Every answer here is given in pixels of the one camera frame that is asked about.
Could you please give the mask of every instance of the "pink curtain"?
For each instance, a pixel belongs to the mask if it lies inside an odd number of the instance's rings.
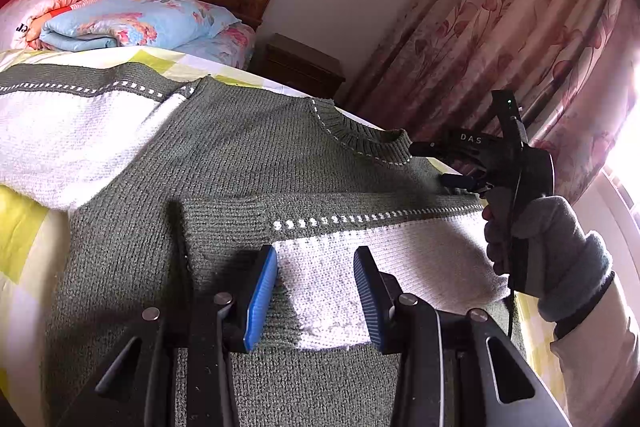
[[[490,91],[513,89],[557,193],[575,201],[635,103],[639,21],[633,0],[411,0],[338,102],[427,140],[452,126],[497,133]]]

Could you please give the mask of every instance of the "hand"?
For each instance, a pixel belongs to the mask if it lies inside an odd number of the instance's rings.
[[[489,206],[482,217],[487,220],[487,257],[502,275],[508,267],[505,245],[511,191],[496,187],[487,192],[486,199]],[[611,257],[604,241],[596,232],[584,234],[573,209],[560,196],[531,201],[510,233],[529,240],[526,293],[540,297],[538,308],[545,320],[558,321],[573,314],[609,277]]]

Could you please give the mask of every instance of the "nightstand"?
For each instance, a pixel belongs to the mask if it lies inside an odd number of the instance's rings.
[[[332,98],[344,82],[336,58],[278,33],[269,39],[264,57],[250,71],[319,98]]]

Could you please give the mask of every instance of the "green and white sweater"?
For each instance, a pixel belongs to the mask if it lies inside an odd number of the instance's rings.
[[[19,84],[29,86],[1,90]],[[141,64],[15,66],[0,74],[0,107],[8,96],[47,100],[61,115],[64,139],[52,143],[55,122],[49,142],[20,137],[20,121],[0,111],[10,156],[0,183],[73,211],[46,334],[53,423],[128,321],[182,298],[178,230],[196,291],[241,282],[243,250],[278,252],[260,346],[233,358],[243,426],[388,425],[398,359],[368,343],[353,281],[359,245],[438,309],[464,313],[507,293],[484,254],[478,199],[441,187],[404,131],[355,123],[329,100],[211,78],[177,84]]]

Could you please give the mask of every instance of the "metal bolt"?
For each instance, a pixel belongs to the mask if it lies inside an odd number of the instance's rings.
[[[476,322],[487,322],[489,315],[486,314],[486,311],[481,310],[480,308],[473,308],[469,310],[469,318]]]
[[[404,306],[415,306],[418,303],[418,298],[412,293],[401,293],[398,302]]]
[[[234,298],[231,293],[220,292],[214,295],[213,302],[215,302],[218,306],[224,306],[230,304],[233,299]]]
[[[158,308],[147,308],[142,312],[142,318],[146,321],[154,321],[160,316],[160,310]]]

